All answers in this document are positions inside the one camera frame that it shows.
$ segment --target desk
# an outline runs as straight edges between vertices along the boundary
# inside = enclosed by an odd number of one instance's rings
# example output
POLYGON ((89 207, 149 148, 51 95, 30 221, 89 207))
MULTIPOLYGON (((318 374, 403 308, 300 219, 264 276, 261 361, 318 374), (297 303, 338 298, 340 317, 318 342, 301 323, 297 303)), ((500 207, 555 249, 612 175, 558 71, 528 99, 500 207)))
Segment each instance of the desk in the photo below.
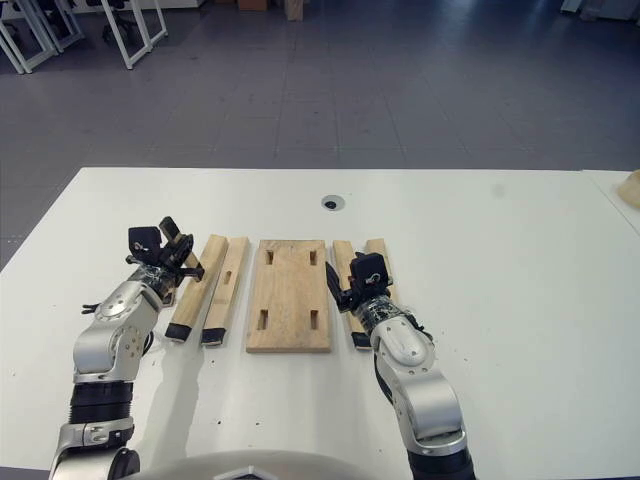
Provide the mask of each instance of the desk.
POLYGON ((598 186, 614 207, 620 212, 640 236, 640 210, 632 207, 620 198, 616 189, 629 176, 629 172, 609 172, 602 170, 586 170, 591 180, 598 186))
MULTIPOLYGON (((210 233, 249 236, 252 255, 263 238, 383 236, 400 300, 459 395, 479 478, 640 471, 640 239, 581 172, 465 170, 82 169, 0 273, 0 465, 49 467, 88 325, 79 307, 132 271, 127 228, 165 215, 196 251, 210 233), (323 209, 327 194, 345 208, 323 209)), ((161 314, 134 388, 143 468, 270 448, 409 478, 371 354, 335 309, 331 354, 245 353, 250 278, 221 348, 163 340, 161 314)))

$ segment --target wooden stick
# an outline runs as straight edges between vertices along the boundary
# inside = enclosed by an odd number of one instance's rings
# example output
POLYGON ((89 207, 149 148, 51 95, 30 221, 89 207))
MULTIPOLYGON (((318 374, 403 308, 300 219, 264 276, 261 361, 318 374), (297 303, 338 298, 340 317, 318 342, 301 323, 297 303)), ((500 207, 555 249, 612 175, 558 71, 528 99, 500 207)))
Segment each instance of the wooden stick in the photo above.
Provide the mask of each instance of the wooden stick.
POLYGON ((304 3, 303 0, 285 0, 287 20, 289 21, 302 21, 304 3))
POLYGON ((202 344, 220 345, 231 321, 231 305, 240 279, 244 259, 249 246, 247 237, 229 240, 227 255, 224 257, 220 279, 213 292, 207 320, 202 330, 202 344))
MULTIPOLYGON (((336 268, 338 270, 338 277, 340 277, 340 288, 347 290, 348 288, 351 288, 349 285, 351 260, 356 257, 355 253, 353 253, 351 242, 346 240, 334 240, 333 253, 336 257, 336 268)), ((351 312, 347 312, 347 320, 349 322, 349 328, 351 329, 353 345, 358 350, 370 350, 371 343, 369 342, 369 337, 362 328, 360 321, 351 312)))
POLYGON ((220 272, 222 260, 227 252, 227 239, 218 235, 211 235, 207 245, 200 256, 200 263, 204 267, 204 275, 199 282, 189 279, 189 284, 184 291, 184 295, 178 302, 176 311, 173 313, 171 323, 167 327, 165 336, 178 342, 184 342, 191 333, 195 325, 202 302, 210 292, 211 286, 215 283, 220 272))
MULTIPOLYGON (((375 238, 373 240, 367 240, 367 244, 364 246, 364 250, 366 253, 379 253, 384 257, 384 265, 387 267, 387 273, 391 278, 393 278, 393 273, 391 271, 391 265, 389 264, 389 257, 387 255, 387 247, 384 244, 384 238, 375 238)), ((398 294, 396 292, 396 286, 390 285, 389 292, 391 292, 391 300, 396 305, 398 304, 398 294)))

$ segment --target small wooden object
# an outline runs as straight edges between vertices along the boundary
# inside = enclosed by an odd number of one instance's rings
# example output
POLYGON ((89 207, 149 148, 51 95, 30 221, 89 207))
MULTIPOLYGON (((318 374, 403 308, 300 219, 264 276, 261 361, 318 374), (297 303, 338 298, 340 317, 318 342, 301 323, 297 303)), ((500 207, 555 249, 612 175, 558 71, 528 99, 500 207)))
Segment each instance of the small wooden object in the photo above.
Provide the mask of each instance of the small wooden object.
MULTIPOLYGON (((384 244, 384 238, 375 238, 373 240, 367 240, 364 246, 366 253, 379 253, 384 257, 384 265, 387 267, 387 273, 393 279, 393 273, 391 271, 391 265, 389 265, 389 257, 387 256, 387 247, 384 244)), ((398 295, 396 293, 396 286, 389 285, 389 292, 391 293, 391 300, 396 305, 398 304, 398 295)))
POLYGON ((200 263, 204 268, 204 275, 199 282, 190 278, 189 284, 178 302, 173 313, 171 323, 167 327, 165 336, 177 342, 184 342, 191 333, 191 329, 198 319, 207 293, 218 278, 222 260, 227 252, 227 239, 218 235, 211 235, 202 251, 200 263))
POLYGON ((287 20, 301 22, 303 18, 304 1, 303 0, 285 0, 285 10, 287 20))
MULTIPOLYGON (((338 270, 338 276, 340 277, 340 288, 347 290, 351 288, 349 284, 351 260, 356 257, 353 252, 351 242, 346 240, 334 240, 333 253, 336 257, 336 269, 338 270)), ((347 312, 347 321, 349 322, 349 328, 351 329, 353 345, 358 350, 370 350, 371 343, 369 342, 369 337, 362 328, 360 321, 351 312, 347 312)))
POLYGON ((640 208, 640 170, 629 175, 618 187, 618 195, 629 205, 640 208))
POLYGON ((248 246, 249 239, 247 237, 229 240, 227 255, 224 257, 220 278, 213 292, 213 300, 202 330, 203 345, 220 345, 224 339, 224 335, 229 328, 231 305, 237 290, 248 246))
POLYGON ((267 0, 238 0, 239 10, 266 12, 268 8, 269 3, 267 0))
POLYGON ((322 240, 262 240, 249 311, 247 352, 329 352, 322 240))

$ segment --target wooden box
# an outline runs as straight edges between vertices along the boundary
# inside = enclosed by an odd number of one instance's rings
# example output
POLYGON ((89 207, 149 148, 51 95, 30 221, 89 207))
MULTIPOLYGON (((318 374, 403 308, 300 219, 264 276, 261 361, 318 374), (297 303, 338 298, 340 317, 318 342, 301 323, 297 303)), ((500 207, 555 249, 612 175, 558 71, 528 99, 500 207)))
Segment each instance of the wooden box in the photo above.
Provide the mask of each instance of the wooden box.
POLYGON ((269 0, 238 0, 240 10, 266 12, 269 8, 269 0))

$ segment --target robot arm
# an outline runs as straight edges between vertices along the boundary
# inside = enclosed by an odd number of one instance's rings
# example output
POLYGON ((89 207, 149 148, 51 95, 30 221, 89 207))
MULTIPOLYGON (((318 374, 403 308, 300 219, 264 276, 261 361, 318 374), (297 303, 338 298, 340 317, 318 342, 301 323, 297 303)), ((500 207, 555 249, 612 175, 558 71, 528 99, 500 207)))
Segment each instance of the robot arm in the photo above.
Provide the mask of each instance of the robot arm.
POLYGON ((458 399, 435 365, 432 337, 389 298, 383 257, 359 254, 350 290, 340 289, 328 264, 327 282, 339 310, 356 315, 369 335, 376 378, 396 412, 414 479, 475 479, 458 399))
POLYGON ((116 480, 140 470, 137 453, 125 448, 134 429, 133 380, 161 309, 185 276, 199 280, 204 273, 191 253, 193 236, 180 233, 170 217, 160 228, 168 237, 164 247, 156 227, 129 229, 127 262, 138 269, 104 302, 85 306, 94 318, 73 349, 71 413, 60 428, 51 480, 116 480))

